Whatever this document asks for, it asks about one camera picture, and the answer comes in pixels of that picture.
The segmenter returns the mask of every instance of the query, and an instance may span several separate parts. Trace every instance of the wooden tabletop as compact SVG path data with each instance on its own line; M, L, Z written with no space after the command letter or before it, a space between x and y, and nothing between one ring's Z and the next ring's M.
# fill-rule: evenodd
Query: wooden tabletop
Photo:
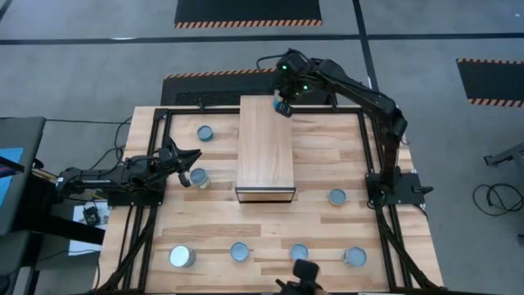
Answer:
M126 157L146 153L154 110L154 107L135 108ZM201 125L213 129L213 141L203 143L198 139L197 129ZM158 211L146 291L275 292L278 291L275 279L296 279L291 275L293 263L289 258L294 243L309 248L309 259L320 266L318 283L325 290L386 291L375 214L366 207L367 168L357 115L293 115L297 193L290 204L238 203L234 192L238 125L239 115L174 116L171 137L179 148L202 150L203 155L193 168L208 170L211 186L205 191L184 188L176 175L169 177L164 204ZM367 129L373 148L369 121ZM413 169L409 147L401 148L399 163L403 170ZM345 205L337 207L328 202L328 192L334 188L346 192ZM425 216L414 206L397 207L408 253L430 280L442 284ZM109 218L100 256L102 282L118 265L127 213L126 207L114 208ZM237 241L249 246L247 261L234 262L230 257L229 248ZM169 251L177 244L196 250L194 266L177 269L169 263ZM367 263L359 268L341 261L343 251L355 246L368 255ZM397 284L401 285L399 263L395 251L392 252ZM139 254L135 261L132 286L138 283L141 258Z

